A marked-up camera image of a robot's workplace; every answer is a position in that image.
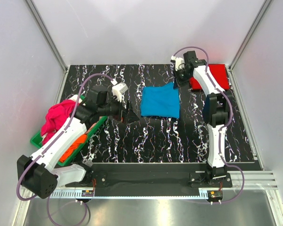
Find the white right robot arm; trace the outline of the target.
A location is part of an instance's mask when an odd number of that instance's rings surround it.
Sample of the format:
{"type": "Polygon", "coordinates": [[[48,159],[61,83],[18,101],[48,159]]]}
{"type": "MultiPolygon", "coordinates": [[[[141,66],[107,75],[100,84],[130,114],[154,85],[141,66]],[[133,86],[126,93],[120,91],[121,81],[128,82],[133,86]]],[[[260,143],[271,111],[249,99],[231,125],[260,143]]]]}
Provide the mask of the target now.
{"type": "Polygon", "coordinates": [[[194,78],[206,96],[202,117],[209,133],[208,165],[212,169],[225,164],[225,133],[232,122],[231,95],[226,92],[212,75],[209,59],[198,59],[195,51],[187,51],[183,57],[171,56],[174,64],[174,88],[182,87],[194,78]]]}

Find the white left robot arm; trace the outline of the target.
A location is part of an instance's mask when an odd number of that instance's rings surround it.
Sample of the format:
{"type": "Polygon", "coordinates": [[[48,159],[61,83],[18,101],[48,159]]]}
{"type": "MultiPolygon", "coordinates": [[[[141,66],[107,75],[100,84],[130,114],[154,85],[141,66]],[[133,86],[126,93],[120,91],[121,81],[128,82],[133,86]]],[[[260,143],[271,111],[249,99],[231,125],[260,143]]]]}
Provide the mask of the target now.
{"type": "Polygon", "coordinates": [[[16,191],[20,200],[25,200],[20,195],[21,186],[45,199],[58,186],[74,182],[88,186],[92,182],[92,174],[87,172],[87,166],[72,164],[56,168],[56,165],[69,147],[97,123],[101,116],[112,116],[124,124],[139,120],[131,101],[123,102],[123,95],[127,90],[128,86],[123,82],[114,83],[111,92],[103,86],[94,86],[83,100],[77,99],[70,117],[45,145],[29,157],[19,157],[16,191]]]}

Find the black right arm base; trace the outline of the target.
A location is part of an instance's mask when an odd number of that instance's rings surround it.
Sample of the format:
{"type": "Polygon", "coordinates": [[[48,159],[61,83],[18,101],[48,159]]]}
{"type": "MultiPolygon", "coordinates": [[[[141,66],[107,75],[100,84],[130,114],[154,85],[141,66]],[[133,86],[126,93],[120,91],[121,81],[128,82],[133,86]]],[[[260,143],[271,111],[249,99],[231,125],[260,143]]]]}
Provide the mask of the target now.
{"type": "Polygon", "coordinates": [[[227,167],[210,167],[203,171],[193,171],[189,174],[188,184],[192,188],[232,188],[232,180],[227,167]]]}

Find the blue t shirt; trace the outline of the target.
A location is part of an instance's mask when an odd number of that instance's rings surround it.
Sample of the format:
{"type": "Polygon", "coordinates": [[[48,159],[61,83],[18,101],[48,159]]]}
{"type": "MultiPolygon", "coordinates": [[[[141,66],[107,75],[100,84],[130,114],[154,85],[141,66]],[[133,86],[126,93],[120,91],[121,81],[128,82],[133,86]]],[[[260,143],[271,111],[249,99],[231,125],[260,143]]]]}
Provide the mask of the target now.
{"type": "Polygon", "coordinates": [[[161,87],[144,87],[141,98],[142,117],[180,118],[180,98],[178,89],[170,82],[161,87]]]}

